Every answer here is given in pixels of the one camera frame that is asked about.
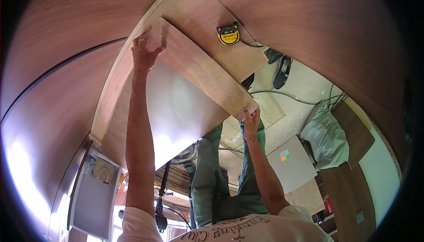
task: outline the tape measure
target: tape measure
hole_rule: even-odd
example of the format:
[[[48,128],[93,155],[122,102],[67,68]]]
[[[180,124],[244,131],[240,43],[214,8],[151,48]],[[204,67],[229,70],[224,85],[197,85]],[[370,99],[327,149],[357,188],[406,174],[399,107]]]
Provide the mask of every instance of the tape measure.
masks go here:
[[[230,26],[217,27],[219,41],[224,45],[234,45],[240,41],[240,32],[238,31],[238,23]]]

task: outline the man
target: man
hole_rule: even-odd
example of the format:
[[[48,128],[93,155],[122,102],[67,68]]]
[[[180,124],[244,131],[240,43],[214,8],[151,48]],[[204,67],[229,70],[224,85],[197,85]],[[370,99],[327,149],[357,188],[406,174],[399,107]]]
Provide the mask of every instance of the man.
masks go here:
[[[153,207],[155,165],[146,80],[157,56],[165,48],[149,52],[145,45],[148,32],[134,39],[132,48],[134,78],[125,152],[131,183],[119,242],[162,241]],[[264,154],[265,133],[260,110],[253,114],[243,110],[243,113],[245,120],[240,129],[244,159],[237,196],[230,197],[228,185],[220,173],[221,124],[198,142],[197,170],[192,184],[198,229],[173,241],[332,241],[312,222],[307,208],[291,206],[284,199],[280,181]]]

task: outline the white t-shirt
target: white t-shirt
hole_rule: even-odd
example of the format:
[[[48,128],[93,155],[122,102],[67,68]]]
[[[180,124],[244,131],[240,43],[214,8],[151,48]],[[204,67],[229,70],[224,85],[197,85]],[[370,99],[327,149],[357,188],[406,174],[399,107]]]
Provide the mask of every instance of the white t-shirt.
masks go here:
[[[123,233],[118,242],[161,242],[156,220],[150,214],[134,207],[126,207],[122,221]],[[333,241],[319,226],[313,223],[309,210],[300,206],[284,207],[278,216],[250,214],[215,225],[193,229],[172,241]]]

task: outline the plastic water bottle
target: plastic water bottle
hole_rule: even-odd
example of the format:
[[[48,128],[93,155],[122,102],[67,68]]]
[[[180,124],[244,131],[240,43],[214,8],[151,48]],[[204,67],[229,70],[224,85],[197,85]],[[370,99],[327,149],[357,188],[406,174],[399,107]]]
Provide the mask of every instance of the plastic water bottle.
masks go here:
[[[98,152],[90,151],[85,158],[85,171],[84,173],[89,174],[93,170],[94,163],[96,162]]]

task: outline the red object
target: red object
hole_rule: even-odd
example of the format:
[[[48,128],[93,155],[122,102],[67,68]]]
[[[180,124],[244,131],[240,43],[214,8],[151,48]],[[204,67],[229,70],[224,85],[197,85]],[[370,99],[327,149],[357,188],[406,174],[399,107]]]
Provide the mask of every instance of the red object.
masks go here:
[[[330,197],[326,197],[325,198],[325,202],[327,203],[328,212],[329,213],[332,213],[333,212],[333,207],[331,207]]]

